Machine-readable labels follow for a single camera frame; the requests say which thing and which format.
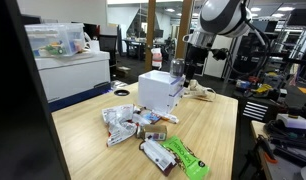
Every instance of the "office chair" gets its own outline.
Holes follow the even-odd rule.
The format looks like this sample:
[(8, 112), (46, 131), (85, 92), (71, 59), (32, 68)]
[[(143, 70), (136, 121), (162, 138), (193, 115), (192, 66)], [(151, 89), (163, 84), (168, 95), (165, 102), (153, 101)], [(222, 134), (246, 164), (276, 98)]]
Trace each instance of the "office chair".
[(116, 41), (117, 35), (102, 35), (99, 37), (100, 50), (110, 53), (110, 74), (115, 75), (116, 72)]
[(176, 45), (177, 45), (176, 38), (171, 39), (169, 37), (168, 39), (165, 40), (164, 50), (168, 54), (168, 59), (170, 59), (170, 58), (173, 59), (174, 58)]

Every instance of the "ceiling light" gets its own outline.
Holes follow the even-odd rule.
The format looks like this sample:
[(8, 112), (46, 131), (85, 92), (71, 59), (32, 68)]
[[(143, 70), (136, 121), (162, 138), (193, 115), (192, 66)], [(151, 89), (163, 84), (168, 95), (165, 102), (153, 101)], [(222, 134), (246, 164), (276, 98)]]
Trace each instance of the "ceiling light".
[(251, 8), (251, 11), (261, 11), (261, 8)]
[(168, 8), (168, 9), (165, 9), (165, 11), (174, 12), (175, 10), (171, 9), (171, 8)]
[[(183, 0), (156, 0), (156, 2), (178, 2)], [(134, 3), (147, 3), (148, 0), (107, 0), (107, 4), (134, 4)]]
[(292, 11), (293, 9), (295, 9), (295, 8), (293, 8), (293, 7), (281, 7), (278, 10), (279, 11)]
[(273, 14), (272, 16), (273, 17), (282, 17), (282, 16), (284, 16), (284, 14)]

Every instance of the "robotic arm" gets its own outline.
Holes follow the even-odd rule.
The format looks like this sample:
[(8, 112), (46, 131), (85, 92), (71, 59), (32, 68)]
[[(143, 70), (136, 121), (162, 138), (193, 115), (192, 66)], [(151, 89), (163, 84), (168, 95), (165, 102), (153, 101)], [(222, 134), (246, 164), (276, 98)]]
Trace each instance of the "robotic arm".
[(250, 28), (255, 30), (260, 41), (265, 45), (259, 32), (250, 24), (252, 21), (251, 11), (246, 8), (245, 0), (206, 0), (202, 6), (198, 17), (198, 24), (194, 32), (183, 37), (183, 41), (189, 43), (187, 60), (190, 65), (187, 67), (185, 75), (185, 87), (188, 87), (192, 79), (196, 63), (208, 56), (208, 52), (213, 53), (216, 60), (227, 58), (226, 49), (212, 49), (212, 44), (216, 35), (226, 37), (239, 37)]

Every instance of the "computer monitor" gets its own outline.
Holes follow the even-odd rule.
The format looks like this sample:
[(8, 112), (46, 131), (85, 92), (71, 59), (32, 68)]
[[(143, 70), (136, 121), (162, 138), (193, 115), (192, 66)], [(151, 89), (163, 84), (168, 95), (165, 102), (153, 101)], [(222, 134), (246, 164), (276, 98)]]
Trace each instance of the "computer monitor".
[(29, 24), (41, 24), (41, 16), (34, 16), (34, 15), (28, 15), (28, 14), (22, 14), (21, 15), (22, 23), (23, 25), (29, 25)]
[(98, 37), (99, 36), (99, 31), (98, 31), (98, 25), (96, 24), (89, 24), (89, 23), (83, 23), (83, 31), (86, 32), (87, 35), (90, 36), (90, 38), (93, 39), (93, 37)]
[(277, 21), (259, 21), (259, 20), (254, 20), (252, 22), (253, 26), (261, 30), (262, 32), (274, 32)]
[(141, 31), (139, 33), (139, 38), (146, 38), (146, 33), (144, 31)]
[(306, 27), (306, 9), (294, 9), (287, 21), (287, 26)]
[(162, 38), (163, 37), (163, 30), (155, 29), (154, 30), (154, 38)]

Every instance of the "crumpled wrapper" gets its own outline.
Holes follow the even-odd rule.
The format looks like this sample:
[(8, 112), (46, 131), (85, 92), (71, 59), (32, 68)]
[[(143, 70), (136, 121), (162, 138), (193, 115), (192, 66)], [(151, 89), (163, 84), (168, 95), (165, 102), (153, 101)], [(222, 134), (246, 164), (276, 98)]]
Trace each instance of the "crumpled wrapper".
[(115, 106), (102, 110), (104, 122), (109, 126), (107, 146), (113, 146), (135, 134), (137, 126), (132, 120), (133, 104)]

